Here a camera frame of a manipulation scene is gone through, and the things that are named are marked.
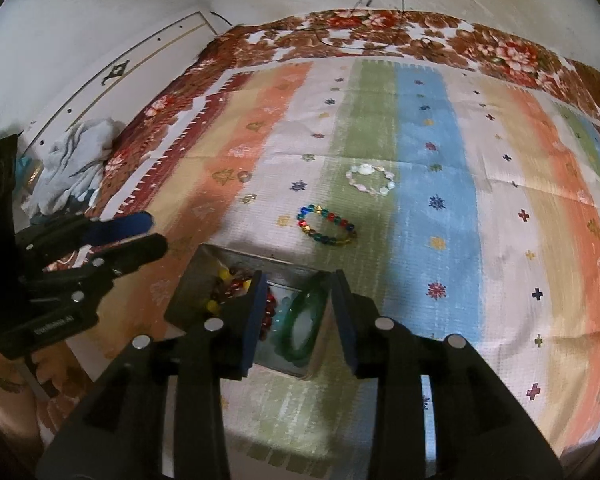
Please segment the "person left hand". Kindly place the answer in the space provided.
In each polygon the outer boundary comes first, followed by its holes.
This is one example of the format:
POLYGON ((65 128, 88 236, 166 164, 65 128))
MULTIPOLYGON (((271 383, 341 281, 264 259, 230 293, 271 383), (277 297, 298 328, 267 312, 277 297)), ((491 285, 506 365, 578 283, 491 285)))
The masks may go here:
POLYGON ((0 430, 15 444, 41 443, 36 397, 19 374, 16 363, 0 353, 0 430))

